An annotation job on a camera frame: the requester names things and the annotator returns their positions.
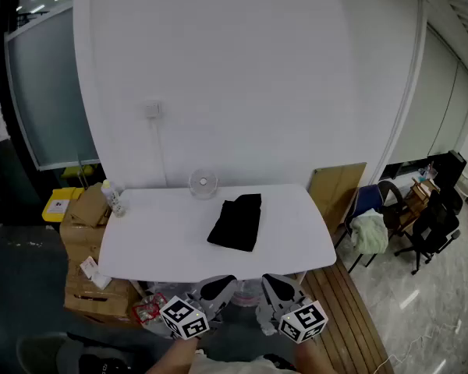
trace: wooden board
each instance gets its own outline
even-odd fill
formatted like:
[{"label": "wooden board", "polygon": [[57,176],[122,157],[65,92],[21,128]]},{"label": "wooden board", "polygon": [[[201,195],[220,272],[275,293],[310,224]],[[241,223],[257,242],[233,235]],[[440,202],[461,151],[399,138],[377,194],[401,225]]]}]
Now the wooden board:
[{"label": "wooden board", "polygon": [[344,218],[366,163],[316,169],[310,183],[310,196],[328,227],[334,234]]},{"label": "wooden board", "polygon": [[[325,269],[307,272],[302,282],[310,297],[318,300],[329,322],[314,341],[323,358],[338,374],[372,374],[387,359],[387,353],[369,312],[350,275],[338,258]],[[378,373],[393,374],[390,362]]]}]

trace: water bottle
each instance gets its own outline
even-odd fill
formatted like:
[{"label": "water bottle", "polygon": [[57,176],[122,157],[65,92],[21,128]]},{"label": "water bottle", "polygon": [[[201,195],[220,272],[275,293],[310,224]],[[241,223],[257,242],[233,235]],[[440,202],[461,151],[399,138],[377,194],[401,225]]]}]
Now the water bottle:
[{"label": "water bottle", "polygon": [[108,205],[112,209],[116,217],[123,216],[125,214],[125,208],[123,207],[118,192],[115,190],[115,188],[108,179],[105,179],[102,182],[101,191],[106,197]]}]

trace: blue chair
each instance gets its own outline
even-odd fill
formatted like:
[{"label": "blue chair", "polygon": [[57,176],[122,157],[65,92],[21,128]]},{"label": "blue chair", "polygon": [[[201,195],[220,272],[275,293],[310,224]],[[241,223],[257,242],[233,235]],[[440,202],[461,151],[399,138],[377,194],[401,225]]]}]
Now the blue chair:
[{"label": "blue chair", "polygon": [[[339,239],[337,244],[335,245],[335,249],[338,248],[340,242],[344,239],[345,235],[351,235],[352,229],[350,228],[350,223],[354,217],[360,216],[363,213],[366,213],[369,209],[379,210],[383,206],[383,197],[381,196],[380,189],[378,185],[366,185],[361,187],[359,191],[357,191],[356,198],[353,201],[352,206],[350,207],[349,212],[346,215],[345,219],[345,231],[342,234],[342,237]],[[363,254],[361,253],[356,261],[353,263],[352,267],[350,267],[349,273],[353,270],[353,268],[358,264],[360,258],[362,258]],[[371,261],[374,259],[376,255],[370,259],[367,263],[366,267],[369,266]]]}]

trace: person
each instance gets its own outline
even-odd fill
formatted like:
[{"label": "person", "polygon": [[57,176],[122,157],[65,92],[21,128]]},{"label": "person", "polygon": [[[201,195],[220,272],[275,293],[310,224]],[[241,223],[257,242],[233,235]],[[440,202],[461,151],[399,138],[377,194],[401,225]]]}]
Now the person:
[{"label": "person", "polygon": [[[176,340],[146,374],[295,374],[291,369],[276,368],[263,357],[252,362],[216,362],[197,353],[198,341],[197,338]],[[294,360],[300,374],[337,374],[312,340],[295,344]]]}]

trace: curved white wall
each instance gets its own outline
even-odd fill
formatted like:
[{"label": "curved white wall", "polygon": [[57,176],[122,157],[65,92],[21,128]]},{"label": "curved white wall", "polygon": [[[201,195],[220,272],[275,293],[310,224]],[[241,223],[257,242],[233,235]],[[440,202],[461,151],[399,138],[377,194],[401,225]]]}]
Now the curved white wall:
[{"label": "curved white wall", "polygon": [[[298,182],[367,162],[391,134],[417,0],[74,0],[83,101],[125,187]],[[142,114],[162,101],[156,128]]]}]

